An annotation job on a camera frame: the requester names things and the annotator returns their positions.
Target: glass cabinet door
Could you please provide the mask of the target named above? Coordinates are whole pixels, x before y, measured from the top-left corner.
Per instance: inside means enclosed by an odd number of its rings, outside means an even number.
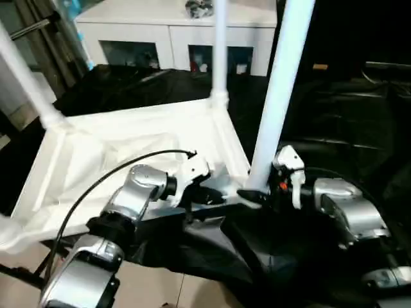
[[[155,43],[101,40],[100,45],[107,62],[111,65],[154,69],[160,67]]]
[[[247,74],[251,72],[253,47],[228,47],[228,74]],[[211,72],[213,68],[213,47],[189,45],[190,70],[192,72]]]

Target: white metal frame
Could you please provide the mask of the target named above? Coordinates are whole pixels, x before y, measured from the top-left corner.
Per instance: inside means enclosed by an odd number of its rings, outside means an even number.
[[[314,4],[315,0],[287,0],[286,2],[279,43],[275,52],[274,65],[259,127],[256,150],[247,182],[247,186],[250,188],[264,190],[267,186],[271,161],[277,151]],[[211,99],[214,106],[218,108],[227,106],[228,102],[226,88],[227,0],[216,1],[215,14],[216,40]],[[125,35],[131,35],[130,31],[127,31]],[[44,127],[47,128],[51,123],[61,121],[63,117],[53,108],[52,104],[47,103],[44,99],[37,82],[33,79],[26,63],[2,25],[0,25],[0,55],[37,109]]]

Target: object on cabinet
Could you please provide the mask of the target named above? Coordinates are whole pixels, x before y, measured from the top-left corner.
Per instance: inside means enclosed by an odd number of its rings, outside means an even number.
[[[186,11],[191,18],[202,18],[212,16],[214,13],[211,0],[188,0]]]

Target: orange light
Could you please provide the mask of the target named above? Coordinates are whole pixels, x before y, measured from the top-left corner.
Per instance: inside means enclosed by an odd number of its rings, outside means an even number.
[[[280,183],[280,188],[281,188],[282,190],[286,191],[286,190],[288,189],[287,183],[281,182],[281,183]]]

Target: cabinet door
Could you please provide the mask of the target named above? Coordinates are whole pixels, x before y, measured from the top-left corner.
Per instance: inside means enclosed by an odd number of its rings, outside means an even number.
[[[229,73],[266,76],[274,30],[228,27]],[[170,26],[170,34],[176,69],[211,70],[213,27]]]
[[[94,64],[173,68],[168,26],[77,23]]]

